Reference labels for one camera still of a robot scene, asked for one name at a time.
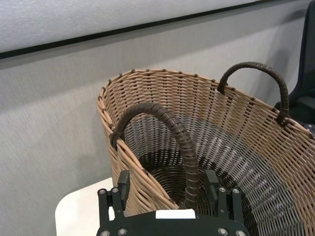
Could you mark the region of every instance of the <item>basket handle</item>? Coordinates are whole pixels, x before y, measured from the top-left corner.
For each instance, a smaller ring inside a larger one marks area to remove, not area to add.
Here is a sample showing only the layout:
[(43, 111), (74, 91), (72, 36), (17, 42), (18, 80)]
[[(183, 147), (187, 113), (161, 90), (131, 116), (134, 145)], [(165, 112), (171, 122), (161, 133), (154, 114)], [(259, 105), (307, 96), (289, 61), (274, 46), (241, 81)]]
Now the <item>basket handle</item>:
[(120, 117), (114, 132), (110, 136), (111, 146), (117, 150), (117, 139), (124, 135), (124, 130), (131, 119), (140, 113), (155, 116), (155, 118), (162, 121), (173, 134), (179, 145), (186, 172), (185, 201), (184, 206), (181, 206), (181, 208), (196, 209), (199, 192), (199, 168), (194, 144), (184, 125), (166, 108), (152, 102), (144, 102), (128, 108)]
[(249, 62), (242, 62), (242, 63), (232, 66), (222, 76), (219, 86), (218, 86), (218, 91), (224, 94), (224, 87), (226, 85), (228, 77), (232, 75), (235, 71), (242, 68), (253, 68), (253, 69), (257, 69), (262, 72), (265, 72), (268, 75), (270, 75), (278, 83), (279, 88), (280, 88), (281, 108), (280, 108), (280, 114), (277, 118), (277, 122), (282, 123), (283, 118), (288, 117), (288, 114), (289, 114), (289, 96), (287, 92), (287, 87), (281, 75), (277, 71), (266, 66), (265, 64), (249, 61)]

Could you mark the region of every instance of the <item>metal screw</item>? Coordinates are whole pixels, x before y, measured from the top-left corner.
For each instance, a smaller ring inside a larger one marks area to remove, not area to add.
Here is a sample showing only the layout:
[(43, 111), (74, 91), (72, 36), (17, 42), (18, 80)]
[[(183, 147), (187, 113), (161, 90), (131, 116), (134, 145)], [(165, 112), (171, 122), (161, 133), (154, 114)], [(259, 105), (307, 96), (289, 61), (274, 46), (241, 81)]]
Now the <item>metal screw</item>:
[(127, 229), (125, 228), (121, 228), (118, 230), (118, 235), (119, 236), (123, 236), (123, 235), (126, 235), (127, 234)]
[(237, 230), (237, 231), (236, 231), (236, 235), (237, 235), (237, 236), (246, 236), (246, 233), (244, 233), (244, 232), (241, 231), (241, 230)]
[(102, 233), (100, 233), (101, 236), (110, 236), (110, 232), (105, 230)]
[(220, 235), (227, 235), (227, 230), (225, 228), (218, 228), (218, 233)]

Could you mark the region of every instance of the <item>wicker basket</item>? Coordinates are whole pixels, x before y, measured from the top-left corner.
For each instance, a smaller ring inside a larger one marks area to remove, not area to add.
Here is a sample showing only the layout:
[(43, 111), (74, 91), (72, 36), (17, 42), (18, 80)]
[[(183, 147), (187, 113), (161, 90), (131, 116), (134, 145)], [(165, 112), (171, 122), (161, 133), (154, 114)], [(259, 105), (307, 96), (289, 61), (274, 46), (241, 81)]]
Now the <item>wicker basket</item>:
[[(280, 112), (227, 86), (246, 67), (276, 80)], [(203, 171), (212, 169), (223, 185), (241, 189), (251, 235), (315, 235), (315, 139), (287, 115), (286, 85), (271, 68), (240, 63), (220, 83), (132, 70), (102, 88), (98, 111), (114, 185), (130, 170), (128, 215), (180, 206), (211, 214)]]

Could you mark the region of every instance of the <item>basket bottom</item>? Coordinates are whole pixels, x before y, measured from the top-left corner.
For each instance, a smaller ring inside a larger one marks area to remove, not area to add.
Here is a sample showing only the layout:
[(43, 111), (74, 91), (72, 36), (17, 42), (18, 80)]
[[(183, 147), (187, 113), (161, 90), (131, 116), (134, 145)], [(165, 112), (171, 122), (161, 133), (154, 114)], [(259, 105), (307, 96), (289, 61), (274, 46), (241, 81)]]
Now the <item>basket bottom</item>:
[[(161, 184), (169, 197), (177, 204), (185, 200), (186, 177), (183, 166), (165, 166), (154, 169), (151, 175)], [(212, 215), (212, 209), (203, 186), (199, 188), (197, 210), (200, 214)]]
[[(150, 174), (161, 184), (163, 189), (169, 195), (169, 197), (177, 204), (181, 205), (185, 200), (185, 187), (186, 187), (186, 175), (185, 169), (182, 164), (177, 164), (173, 162), (173, 165), (161, 166), (159, 164), (153, 163), (158, 161), (158, 158), (152, 158), (152, 156), (159, 156), (164, 160), (167, 159), (164, 155), (158, 155), (157, 153), (148, 153), (148, 155), (142, 156), (139, 160), (142, 166), (150, 172)], [(210, 164), (210, 169), (215, 169), (216, 164)], [(237, 187), (237, 183), (233, 181), (233, 178), (225, 171), (216, 171), (218, 180), (222, 186), (228, 188)], [(212, 215), (211, 205), (206, 196), (204, 189), (205, 173), (203, 169), (200, 169), (200, 189), (199, 189), (199, 200), (196, 212), (200, 214)], [(242, 193), (242, 207), (244, 215), (244, 225), (250, 231), (251, 235), (258, 235), (258, 225), (252, 213), (251, 204), (244, 193)]]

